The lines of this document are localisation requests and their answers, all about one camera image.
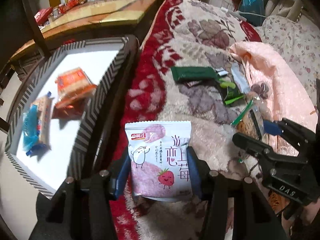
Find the red gold snack packet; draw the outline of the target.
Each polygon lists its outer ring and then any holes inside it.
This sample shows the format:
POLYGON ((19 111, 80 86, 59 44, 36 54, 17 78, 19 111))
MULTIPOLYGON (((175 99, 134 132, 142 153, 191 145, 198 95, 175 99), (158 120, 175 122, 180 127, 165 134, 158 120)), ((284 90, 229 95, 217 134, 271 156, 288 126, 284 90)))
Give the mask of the red gold snack packet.
POLYGON ((52 119, 78 120, 81 118, 86 107, 87 100, 78 100, 71 105, 62 108, 53 108, 52 119))

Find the light blue sachima packet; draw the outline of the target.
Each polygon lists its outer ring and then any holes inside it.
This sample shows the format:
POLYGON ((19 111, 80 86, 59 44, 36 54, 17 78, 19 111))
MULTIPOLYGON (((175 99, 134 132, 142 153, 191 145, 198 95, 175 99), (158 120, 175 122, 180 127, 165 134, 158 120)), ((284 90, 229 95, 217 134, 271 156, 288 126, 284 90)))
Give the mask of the light blue sachima packet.
POLYGON ((48 149, 46 139, 41 139, 42 124, 38 106, 32 104, 29 111, 23 114, 23 150, 26 156, 36 154, 40 149, 48 149))

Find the dark wooden chair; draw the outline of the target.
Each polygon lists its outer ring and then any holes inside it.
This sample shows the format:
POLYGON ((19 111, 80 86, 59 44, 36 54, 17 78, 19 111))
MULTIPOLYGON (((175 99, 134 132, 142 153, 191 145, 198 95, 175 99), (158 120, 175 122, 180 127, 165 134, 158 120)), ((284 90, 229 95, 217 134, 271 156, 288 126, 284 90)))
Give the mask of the dark wooden chair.
POLYGON ((29 1, 1 0, 1 66, 30 40, 35 42, 42 56, 50 57, 29 1))

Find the red gift box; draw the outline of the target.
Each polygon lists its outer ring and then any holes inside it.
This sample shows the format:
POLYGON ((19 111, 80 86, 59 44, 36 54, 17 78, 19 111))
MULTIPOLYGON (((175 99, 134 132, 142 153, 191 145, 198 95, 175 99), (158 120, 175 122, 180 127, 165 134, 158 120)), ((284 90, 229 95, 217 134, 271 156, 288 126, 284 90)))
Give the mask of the red gift box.
POLYGON ((34 15, 34 18, 35 18, 37 25, 43 25, 48 20, 48 17, 52 13, 52 11, 53 11, 52 7, 48 7, 46 9, 39 10, 34 15))

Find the clear bag of walnut snacks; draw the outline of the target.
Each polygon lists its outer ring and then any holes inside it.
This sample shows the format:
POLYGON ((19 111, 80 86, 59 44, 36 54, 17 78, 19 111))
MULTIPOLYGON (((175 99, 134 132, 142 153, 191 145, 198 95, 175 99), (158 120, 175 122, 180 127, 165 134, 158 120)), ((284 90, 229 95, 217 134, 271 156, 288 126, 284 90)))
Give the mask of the clear bag of walnut snacks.
POLYGON ((240 115, 231 123, 238 132, 245 134, 253 139, 262 141, 264 137, 264 123, 260 113, 260 108, 249 101, 240 115))

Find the grey white snack packet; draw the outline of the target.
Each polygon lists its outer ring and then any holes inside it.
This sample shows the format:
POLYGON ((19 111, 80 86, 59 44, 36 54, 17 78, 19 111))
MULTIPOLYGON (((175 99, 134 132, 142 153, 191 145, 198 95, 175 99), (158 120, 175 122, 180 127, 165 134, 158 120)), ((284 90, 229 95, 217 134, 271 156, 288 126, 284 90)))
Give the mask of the grey white snack packet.
POLYGON ((219 77, 224 77, 229 74, 229 72, 227 70, 225 70, 224 68, 216 69, 216 72, 219 77))

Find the white pink strawberry snack bag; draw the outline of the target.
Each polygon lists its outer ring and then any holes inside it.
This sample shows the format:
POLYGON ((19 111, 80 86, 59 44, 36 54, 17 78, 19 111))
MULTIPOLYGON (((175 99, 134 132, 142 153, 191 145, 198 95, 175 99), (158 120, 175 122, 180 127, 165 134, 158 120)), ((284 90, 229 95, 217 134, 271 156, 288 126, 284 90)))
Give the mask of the white pink strawberry snack bag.
POLYGON ((163 202, 192 196, 187 147, 190 121, 141 121, 125 124, 133 194, 163 202))

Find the black Nescafe coffee stick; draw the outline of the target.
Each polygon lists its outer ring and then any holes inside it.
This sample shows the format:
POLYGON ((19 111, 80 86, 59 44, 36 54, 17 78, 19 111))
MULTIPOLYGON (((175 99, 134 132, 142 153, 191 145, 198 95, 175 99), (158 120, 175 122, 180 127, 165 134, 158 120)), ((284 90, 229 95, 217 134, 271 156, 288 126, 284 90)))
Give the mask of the black Nescafe coffee stick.
POLYGON ((202 83, 203 83, 203 81, 188 81, 188 82, 185 82, 184 85, 191 88, 194 86, 201 85, 202 83))

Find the green black matcha packet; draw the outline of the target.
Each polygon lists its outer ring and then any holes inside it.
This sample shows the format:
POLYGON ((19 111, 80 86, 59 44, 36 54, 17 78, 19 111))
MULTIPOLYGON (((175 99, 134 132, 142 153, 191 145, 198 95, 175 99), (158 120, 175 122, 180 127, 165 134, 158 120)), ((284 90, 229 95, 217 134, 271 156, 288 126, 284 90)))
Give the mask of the green black matcha packet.
POLYGON ((232 81, 218 79, 217 84, 217 88, 225 105, 230 105, 245 97, 245 95, 242 92, 240 92, 237 85, 232 81))

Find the beige cracker pack blue ends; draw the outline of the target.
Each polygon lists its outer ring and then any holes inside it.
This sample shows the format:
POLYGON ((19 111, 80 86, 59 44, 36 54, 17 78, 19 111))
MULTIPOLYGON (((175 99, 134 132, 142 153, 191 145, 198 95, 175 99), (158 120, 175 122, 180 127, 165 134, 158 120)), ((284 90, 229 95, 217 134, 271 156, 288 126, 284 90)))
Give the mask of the beige cracker pack blue ends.
POLYGON ((48 92, 46 95, 37 98, 31 106, 37 108, 37 135, 38 144, 49 146, 49 128, 52 110, 52 94, 48 92))

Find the floral white bedsheet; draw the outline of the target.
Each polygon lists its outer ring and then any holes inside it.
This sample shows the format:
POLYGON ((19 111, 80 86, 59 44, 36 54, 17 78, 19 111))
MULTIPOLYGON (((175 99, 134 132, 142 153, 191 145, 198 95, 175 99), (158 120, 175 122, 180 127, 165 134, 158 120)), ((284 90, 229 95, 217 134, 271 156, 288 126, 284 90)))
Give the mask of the floral white bedsheet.
POLYGON ((313 104, 319 79, 319 28, 308 18, 298 23, 272 15, 256 27, 261 40, 271 45, 286 61, 305 88, 313 104))

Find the wooden coffee table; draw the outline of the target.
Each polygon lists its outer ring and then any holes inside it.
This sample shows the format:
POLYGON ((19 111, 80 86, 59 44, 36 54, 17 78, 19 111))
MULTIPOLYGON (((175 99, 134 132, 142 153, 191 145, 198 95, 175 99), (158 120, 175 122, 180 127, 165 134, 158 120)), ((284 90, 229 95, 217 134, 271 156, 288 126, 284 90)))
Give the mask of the wooden coffee table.
POLYGON ((79 5, 41 30, 48 49, 64 39, 92 29, 137 25, 157 0, 98 0, 79 5))

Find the orange cracker pack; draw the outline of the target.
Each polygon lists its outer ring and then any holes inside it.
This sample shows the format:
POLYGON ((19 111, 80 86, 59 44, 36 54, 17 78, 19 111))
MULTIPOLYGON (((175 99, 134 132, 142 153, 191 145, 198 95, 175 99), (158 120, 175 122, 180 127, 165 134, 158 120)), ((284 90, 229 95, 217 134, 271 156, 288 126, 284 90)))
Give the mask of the orange cracker pack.
POLYGON ((75 68, 60 74, 55 83, 59 99, 55 104, 57 109, 69 106, 74 102, 92 95, 97 85, 91 82, 81 68, 75 68))

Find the dark green snack packet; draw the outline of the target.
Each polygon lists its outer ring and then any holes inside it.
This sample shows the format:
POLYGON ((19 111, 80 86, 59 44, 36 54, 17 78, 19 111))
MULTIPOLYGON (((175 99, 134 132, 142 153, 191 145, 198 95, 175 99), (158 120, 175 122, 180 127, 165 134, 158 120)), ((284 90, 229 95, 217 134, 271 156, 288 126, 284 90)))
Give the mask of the dark green snack packet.
POLYGON ((217 72, 211 67, 171 67, 172 77, 175 82, 216 80, 217 72))

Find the red toy figurines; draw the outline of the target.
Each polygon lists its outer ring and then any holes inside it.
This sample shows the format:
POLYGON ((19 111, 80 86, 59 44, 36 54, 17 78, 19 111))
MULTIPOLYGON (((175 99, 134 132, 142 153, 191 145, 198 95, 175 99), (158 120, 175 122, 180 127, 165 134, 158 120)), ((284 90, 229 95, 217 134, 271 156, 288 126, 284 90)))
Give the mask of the red toy figurines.
POLYGON ((65 0, 64 4, 59 5, 59 12, 61 14, 65 14, 67 11, 73 9, 74 7, 78 5, 83 5, 88 0, 65 0))

